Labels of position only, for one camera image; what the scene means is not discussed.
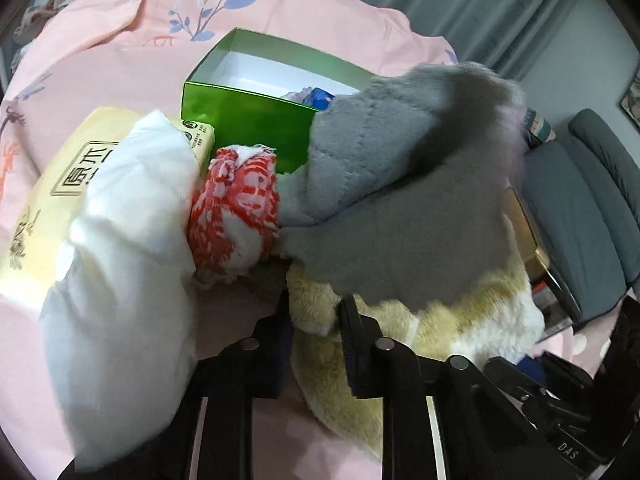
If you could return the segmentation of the yellow tissue pack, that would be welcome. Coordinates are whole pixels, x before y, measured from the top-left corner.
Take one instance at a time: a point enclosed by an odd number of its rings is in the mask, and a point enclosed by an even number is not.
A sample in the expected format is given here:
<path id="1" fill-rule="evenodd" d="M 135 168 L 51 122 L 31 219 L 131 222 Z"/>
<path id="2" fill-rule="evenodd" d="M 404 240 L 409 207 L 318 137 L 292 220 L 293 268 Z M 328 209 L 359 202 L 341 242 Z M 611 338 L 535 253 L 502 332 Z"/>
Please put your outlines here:
<path id="1" fill-rule="evenodd" d="M 192 192 L 214 145 L 209 125 L 99 107 L 30 190 L 1 258 L 1 297 L 36 318 L 47 294 L 87 263 L 128 304 L 152 285 L 186 304 L 194 272 L 186 244 Z"/>

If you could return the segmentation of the gold black gift box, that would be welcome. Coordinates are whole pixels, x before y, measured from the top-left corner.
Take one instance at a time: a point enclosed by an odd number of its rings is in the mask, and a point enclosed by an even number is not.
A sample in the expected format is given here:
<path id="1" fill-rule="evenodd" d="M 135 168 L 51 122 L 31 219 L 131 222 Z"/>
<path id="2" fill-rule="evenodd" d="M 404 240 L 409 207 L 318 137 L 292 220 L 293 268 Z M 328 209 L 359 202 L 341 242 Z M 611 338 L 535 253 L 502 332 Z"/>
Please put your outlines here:
<path id="1" fill-rule="evenodd" d="M 521 197 L 514 188 L 506 189 L 506 216 L 509 218 L 515 235 L 518 251 L 525 264 L 530 287 L 539 280 L 545 280 L 558 296 L 564 310 L 573 323 L 580 320 L 582 311 L 579 309 L 573 294 L 562 278 L 559 270 L 554 266 L 551 258 L 544 249 L 541 236 L 535 223 L 525 208 Z"/>

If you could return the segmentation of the purple grey plush towel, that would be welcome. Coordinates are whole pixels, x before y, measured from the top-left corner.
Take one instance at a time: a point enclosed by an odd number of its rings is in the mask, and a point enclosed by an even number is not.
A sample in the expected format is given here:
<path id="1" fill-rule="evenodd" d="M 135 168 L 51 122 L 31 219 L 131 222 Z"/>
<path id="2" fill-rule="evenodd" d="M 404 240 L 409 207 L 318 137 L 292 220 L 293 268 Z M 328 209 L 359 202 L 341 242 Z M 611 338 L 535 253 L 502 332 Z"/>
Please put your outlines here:
<path id="1" fill-rule="evenodd" d="M 306 164 L 278 180 L 279 254 L 368 304 L 453 304 L 509 257 L 524 112 L 520 87 L 475 63 L 339 96 L 314 116 Z"/>

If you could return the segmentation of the grey sofa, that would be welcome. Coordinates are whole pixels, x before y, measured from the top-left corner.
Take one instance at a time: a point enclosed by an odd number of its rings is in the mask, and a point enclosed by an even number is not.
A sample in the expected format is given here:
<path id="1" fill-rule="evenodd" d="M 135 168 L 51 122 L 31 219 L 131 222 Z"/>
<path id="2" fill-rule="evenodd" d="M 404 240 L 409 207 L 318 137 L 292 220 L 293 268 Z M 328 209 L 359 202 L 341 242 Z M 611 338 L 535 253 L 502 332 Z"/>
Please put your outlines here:
<path id="1" fill-rule="evenodd" d="M 564 132 L 534 110 L 516 194 L 550 259 L 553 291 L 585 323 L 639 288 L 639 168 L 590 108 Z"/>

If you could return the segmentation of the red white sock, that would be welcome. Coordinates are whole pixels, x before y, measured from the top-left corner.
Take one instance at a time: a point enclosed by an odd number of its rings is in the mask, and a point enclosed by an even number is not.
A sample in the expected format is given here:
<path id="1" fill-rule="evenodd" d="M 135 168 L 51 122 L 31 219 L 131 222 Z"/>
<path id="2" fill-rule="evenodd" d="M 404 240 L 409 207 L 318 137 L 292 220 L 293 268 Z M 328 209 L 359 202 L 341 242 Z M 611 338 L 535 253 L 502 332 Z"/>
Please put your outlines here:
<path id="1" fill-rule="evenodd" d="M 265 145 L 216 151 L 188 229 L 195 281 L 231 283 L 270 255 L 278 232 L 277 154 Z"/>

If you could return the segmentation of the white tissue sheet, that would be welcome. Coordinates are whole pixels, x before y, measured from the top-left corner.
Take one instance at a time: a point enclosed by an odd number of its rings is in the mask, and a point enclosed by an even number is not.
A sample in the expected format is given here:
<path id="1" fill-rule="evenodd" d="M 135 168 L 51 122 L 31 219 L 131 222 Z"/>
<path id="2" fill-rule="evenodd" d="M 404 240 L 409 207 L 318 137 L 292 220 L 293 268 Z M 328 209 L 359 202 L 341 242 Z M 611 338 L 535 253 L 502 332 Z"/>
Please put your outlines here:
<path id="1" fill-rule="evenodd" d="M 186 218 L 200 166 L 161 112 L 134 123 L 91 179 L 40 313 L 51 382 L 93 471 L 174 418 L 196 351 Z"/>

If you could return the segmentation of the green cardboard box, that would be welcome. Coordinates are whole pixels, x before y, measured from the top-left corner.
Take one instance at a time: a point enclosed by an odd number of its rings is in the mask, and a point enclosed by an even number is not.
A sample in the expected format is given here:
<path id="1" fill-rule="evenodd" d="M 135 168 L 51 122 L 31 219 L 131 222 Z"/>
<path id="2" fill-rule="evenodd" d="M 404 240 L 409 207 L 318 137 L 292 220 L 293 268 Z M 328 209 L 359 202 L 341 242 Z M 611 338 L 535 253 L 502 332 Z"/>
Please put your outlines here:
<path id="1" fill-rule="evenodd" d="M 235 28 L 186 78 L 181 118 L 215 130 L 214 148 L 262 144 L 277 153 L 277 172 L 306 164 L 317 111 L 285 99 L 307 87 L 332 96 L 366 88 L 373 74 L 342 58 L 297 42 Z"/>

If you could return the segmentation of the pink printed tablecloth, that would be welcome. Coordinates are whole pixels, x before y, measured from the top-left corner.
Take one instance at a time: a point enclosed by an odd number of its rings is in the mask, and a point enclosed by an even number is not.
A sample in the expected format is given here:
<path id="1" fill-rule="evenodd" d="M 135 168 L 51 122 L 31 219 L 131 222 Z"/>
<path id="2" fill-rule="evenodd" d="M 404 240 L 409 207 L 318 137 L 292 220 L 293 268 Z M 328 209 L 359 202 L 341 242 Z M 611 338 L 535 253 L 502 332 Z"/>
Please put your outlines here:
<path id="1" fill-rule="evenodd" d="M 21 62 L 2 107 L 22 115 L 1 136 L 1 241 L 9 245 L 30 190 L 66 139 L 100 106 L 177 116 L 183 81 L 208 51 L 168 32 L 169 13 L 198 0 L 77 0 Z M 359 0 L 256 0 L 220 11 L 217 36 L 264 32 L 394 76 L 423 62 L 450 63 L 445 39 L 424 37 L 404 14 Z M 1 306 L 1 426 L 29 471 L 54 479 L 73 450 L 56 405 L 37 318 Z"/>

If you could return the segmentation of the crumpled pink cloth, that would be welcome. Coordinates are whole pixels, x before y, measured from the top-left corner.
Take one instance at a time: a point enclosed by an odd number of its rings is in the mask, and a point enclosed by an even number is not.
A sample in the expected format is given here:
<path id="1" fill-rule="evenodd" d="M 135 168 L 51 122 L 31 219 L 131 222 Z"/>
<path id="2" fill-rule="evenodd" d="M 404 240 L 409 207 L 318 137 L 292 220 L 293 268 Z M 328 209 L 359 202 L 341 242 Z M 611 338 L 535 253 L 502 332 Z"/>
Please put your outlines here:
<path id="1" fill-rule="evenodd" d="M 75 0 L 47 0 L 29 6 L 23 14 L 21 24 L 14 30 L 13 40 L 20 46 L 34 40 L 55 15 Z"/>

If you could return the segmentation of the framed wall picture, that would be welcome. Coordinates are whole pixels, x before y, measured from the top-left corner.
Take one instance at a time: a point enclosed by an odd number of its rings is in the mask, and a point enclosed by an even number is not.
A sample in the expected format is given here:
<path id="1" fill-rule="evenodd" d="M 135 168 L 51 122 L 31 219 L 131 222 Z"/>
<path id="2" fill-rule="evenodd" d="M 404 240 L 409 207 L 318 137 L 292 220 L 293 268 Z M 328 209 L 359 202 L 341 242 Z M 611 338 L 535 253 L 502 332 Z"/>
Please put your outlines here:
<path id="1" fill-rule="evenodd" d="M 620 100 L 620 108 L 640 130 L 640 70 L 634 75 L 628 89 Z"/>

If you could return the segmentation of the colourful printed booklet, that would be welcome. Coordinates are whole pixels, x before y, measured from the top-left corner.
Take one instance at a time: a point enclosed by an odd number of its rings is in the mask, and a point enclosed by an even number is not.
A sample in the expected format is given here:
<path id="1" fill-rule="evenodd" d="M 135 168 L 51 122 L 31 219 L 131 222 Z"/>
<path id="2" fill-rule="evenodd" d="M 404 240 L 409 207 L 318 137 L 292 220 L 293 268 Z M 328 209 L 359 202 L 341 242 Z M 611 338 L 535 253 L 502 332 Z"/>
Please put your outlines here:
<path id="1" fill-rule="evenodd" d="M 545 280 L 532 284 L 534 304 L 544 317 L 544 331 L 539 342 L 549 339 L 555 334 L 573 325 L 573 321 L 564 310 L 558 296 Z"/>

